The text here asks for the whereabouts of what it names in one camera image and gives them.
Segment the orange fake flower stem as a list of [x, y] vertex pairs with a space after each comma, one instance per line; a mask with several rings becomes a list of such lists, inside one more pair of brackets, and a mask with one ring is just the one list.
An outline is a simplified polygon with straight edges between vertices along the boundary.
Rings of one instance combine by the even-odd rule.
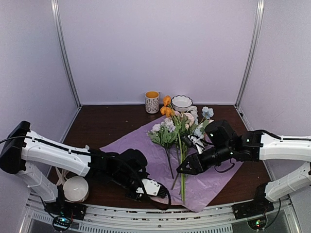
[[[175, 114], [175, 111], [173, 109], [172, 106], [172, 99], [170, 96], [165, 96], [163, 99], [163, 107], [160, 109], [162, 115], [165, 115], [166, 117], [171, 117], [173, 123], [175, 123], [176, 126], [179, 125], [178, 120], [177, 120], [177, 116]], [[178, 144], [179, 144], [179, 152], [180, 152], [180, 162], [179, 164], [181, 164], [181, 162], [184, 159], [184, 154], [183, 154], [183, 147], [182, 147], [182, 143], [181, 143], [181, 136], [180, 136], [180, 132], [177, 133], [177, 138], [178, 138]], [[181, 200], [183, 202], [185, 202], [185, 175], [184, 174], [179, 174], [180, 175], [180, 196], [181, 196]]]

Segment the light blue fake flower stem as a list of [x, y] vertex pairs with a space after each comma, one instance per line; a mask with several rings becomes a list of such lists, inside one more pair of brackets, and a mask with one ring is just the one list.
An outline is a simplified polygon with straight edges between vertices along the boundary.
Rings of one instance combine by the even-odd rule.
[[[195, 128], [202, 123], [206, 119], [211, 119], [214, 116], [214, 111], [212, 108], [209, 108], [207, 106], [204, 106], [202, 108], [202, 118], [199, 120], [199, 114], [198, 114], [198, 109], [196, 106], [191, 106], [188, 110], [187, 113], [190, 113], [194, 117], [194, 126], [192, 127], [193, 130], [191, 132], [192, 135], [194, 135], [194, 130]], [[206, 133], [204, 134], [203, 138], [200, 138], [201, 140], [205, 140]]]

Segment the pink fake flower stem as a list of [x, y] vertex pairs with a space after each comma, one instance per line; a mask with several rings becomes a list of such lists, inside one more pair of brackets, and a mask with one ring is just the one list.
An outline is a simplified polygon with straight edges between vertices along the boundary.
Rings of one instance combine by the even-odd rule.
[[193, 130], [196, 128], [196, 118], [190, 112], [173, 110], [172, 120], [177, 131], [177, 160], [178, 164], [181, 165], [184, 162], [190, 147], [185, 142], [185, 138], [192, 134]]

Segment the patterned mug with orange inside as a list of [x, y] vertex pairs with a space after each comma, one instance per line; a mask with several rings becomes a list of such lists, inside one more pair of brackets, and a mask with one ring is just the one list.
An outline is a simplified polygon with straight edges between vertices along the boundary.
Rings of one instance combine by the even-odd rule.
[[145, 110], [149, 114], [156, 114], [159, 111], [160, 94], [156, 91], [145, 93]]

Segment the purple hydrangea fake flower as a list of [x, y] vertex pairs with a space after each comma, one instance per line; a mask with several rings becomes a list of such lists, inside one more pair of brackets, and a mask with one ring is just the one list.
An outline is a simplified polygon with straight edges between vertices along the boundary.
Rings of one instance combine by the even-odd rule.
[[177, 129], [171, 118], [165, 118], [161, 123], [155, 124], [147, 135], [155, 144], [162, 146], [166, 152], [171, 177], [174, 179], [170, 149], [177, 139]]

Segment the white fake flower stem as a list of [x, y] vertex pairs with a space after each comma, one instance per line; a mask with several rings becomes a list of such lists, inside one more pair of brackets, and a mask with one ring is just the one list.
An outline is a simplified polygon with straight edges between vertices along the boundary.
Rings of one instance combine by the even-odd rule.
[[199, 138], [203, 138], [204, 134], [205, 134], [205, 127], [212, 123], [213, 119], [206, 119], [204, 120], [202, 123], [200, 123], [194, 130], [194, 135], [199, 137]]

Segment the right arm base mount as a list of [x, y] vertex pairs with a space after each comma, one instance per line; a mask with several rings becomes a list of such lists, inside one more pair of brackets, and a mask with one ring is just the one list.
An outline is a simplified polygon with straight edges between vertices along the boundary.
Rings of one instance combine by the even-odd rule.
[[232, 208], [236, 220], [246, 219], [248, 227], [257, 232], [267, 226], [267, 213], [275, 209], [270, 202], [259, 203], [254, 201], [234, 204]]

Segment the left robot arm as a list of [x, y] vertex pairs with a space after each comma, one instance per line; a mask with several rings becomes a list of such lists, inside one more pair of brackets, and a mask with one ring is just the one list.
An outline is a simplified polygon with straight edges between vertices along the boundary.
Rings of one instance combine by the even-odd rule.
[[68, 146], [42, 137], [27, 121], [0, 143], [1, 170], [21, 177], [60, 216], [70, 211], [69, 203], [86, 200], [88, 180], [114, 182], [132, 200], [156, 197], [172, 202], [168, 189], [149, 179], [147, 159], [139, 150], [116, 153]]

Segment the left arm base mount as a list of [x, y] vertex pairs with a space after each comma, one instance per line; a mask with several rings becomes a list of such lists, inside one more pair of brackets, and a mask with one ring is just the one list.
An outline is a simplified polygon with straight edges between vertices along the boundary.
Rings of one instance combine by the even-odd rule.
[[84, 220], [87, 207], [83, 204], [65, 202], [63, 205], [57, 202], [42, 202], [44, 210], [52, 217], [52, 226], [58, 232], [68, 230], [74, 220]]

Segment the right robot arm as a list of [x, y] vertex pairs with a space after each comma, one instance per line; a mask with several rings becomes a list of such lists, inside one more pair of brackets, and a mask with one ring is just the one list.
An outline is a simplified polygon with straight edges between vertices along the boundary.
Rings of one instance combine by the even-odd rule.
[[197, 152], [185, 158], [177, 168], [181, 174], [197, 175], [212, 166], [235, 159], [239, 162], [272, 159], [300, 160], [303, 165], [288, 175], [257, 187], [249, 203], [253, 214], [260, 214], [268, 202], [295, 192], [311, 183], [311, 138], [279, 136], [266, 130], [247, 131], [237, 135], [226, 120], [213, 121], [205, 127], [212, 147], [204, 149], [199, 140], [186, 137], [186, 143], [197, 146]]

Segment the pink purple wrapping paper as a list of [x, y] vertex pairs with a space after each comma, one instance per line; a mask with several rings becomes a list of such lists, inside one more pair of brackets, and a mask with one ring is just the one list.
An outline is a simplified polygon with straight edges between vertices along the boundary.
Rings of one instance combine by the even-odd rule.
[[155, 124], [161, 123], [165, 117], [160, 117], [148, 124], [145, 124], [112, 142], [111, 144], [100, 148], [104, 152], [122, 153], [127, 149], [137, 149], [146, 157], [148, 164], [146, 171], [150, 174], [149, 178], [163, 184], [170, 192], [172, 205], [183, 205], [193, 212], [202, 211], [225, 187], [232, 179], [238, 169], [242, 166], [242, 162], [235, 163], [235, 166], [225, 172], [219, 173], [213, 167], [199, 175], [188, 175], [185, 181], [185, 201], [181, 200], [180, 179], [175, 183], [174, 189], [171, 190], [174, 179], [171, 177], [165, 149], [153, 143], [147, 132], [152, 129]]

